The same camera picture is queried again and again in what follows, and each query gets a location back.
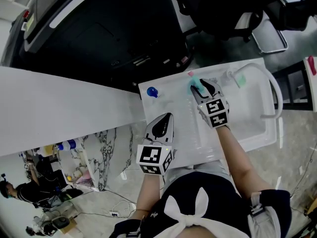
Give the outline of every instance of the white sink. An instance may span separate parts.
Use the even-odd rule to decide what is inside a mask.
[[[246,83],[240,89],[233,80],[226,80],[227,70],[237,70],[246,64],[263,59],[245,60],[195,69],[199,78],[217,80],[229,103],[229,126],[245,151],[251,151],[276,141],[275,119],[260,116],[275,114],[269,80],[255,67],[240,73]],[[147,123],[171,112],[174,115],[173,148],[177,149],[170,168],[196,165],[223,158],[223,151],[215,129],[210,129],[197,110],[197,103],[189,87],[187,72],[139,84]],[[158,90],[158,98],[147,95],[149,87]]]

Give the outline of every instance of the white ribbon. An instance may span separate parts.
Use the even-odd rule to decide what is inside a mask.
[[[186,227],[191,227],[193,225],[202,226],[208,229],[217,238],[249,238],[247,234],[234,227],[219,221],[202,218],[207,211],[208,202],[208,195],[201,187],[196,196],[195,215],[185,215],[180,212],[175,198],[169,196],[165,204],[164,213],[172,219],[177,220],[178,223],[165,229],[155,236],[155,238],[175,238]]]

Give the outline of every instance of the person in background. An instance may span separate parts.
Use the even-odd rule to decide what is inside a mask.
[[[29,236],[46,236],[45,234],[43,234],[42,232],[35,232],[32,228],[30,227],[26,227],[25,232],[29,235]]]
[[[34,171],[34,162],[31,157],[27,158],[27,164],[29,165],[32,180],[29,183],[23,183],[14,188],[11,183],[4,179],[0,182],[0,193],[2,196],[31,203],[36,208],[52,208],[52,205],[61,204],[58,195],[54,193],[55,186],[58,184],[58,178],[53,180],[46,179],[46,184],[41,184]],[[47,183],[52,183],[52,190],[47,190]]]

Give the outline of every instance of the hand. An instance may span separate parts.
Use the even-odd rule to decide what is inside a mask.
[[[26,163],[29,165],[34,164],[34,161],[31,155],[26,154]]]
[[[229,122],[229,104],[224,97],[215,95],[215,98],[209,99],[205,103],[197,106],[203,120],[210,128],[227,126]]]

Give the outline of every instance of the faucet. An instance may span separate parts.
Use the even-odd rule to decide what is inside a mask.
[[[231,69],[228,69],[226,71],[226,75],[227,75],[227,77],[229,79],[233,79],[233,81],[237,84],[237,86],[239,88],[241,88],[240,85],[238,84],[237,80],[236,80],[236,76],[240,72],[242,72],[245,69],[250,68],[250,67],[255,67],[255,68],[259,69],[260,71],[262,71],[263,74],[268,77],[269,81],[271,82],[271,84],[272,84],[272,86],[273,86],[273,88],[274,88],[274,90],[276,92],[277,105],[278,105],[276,113],[274,115],[261,115],[261,118],[262,119],[277,119],[277,118],[279,118],[281,113],[282,113],[282,109],[283,109],[282,92],[281,92],[281,89],[280,89],[276,79],[273,77],[273,75],[265,67],[255,63],[255,62],[251,62],[251,63],[248,63],[245,66],[241,67],[237,71],[233,71]]]

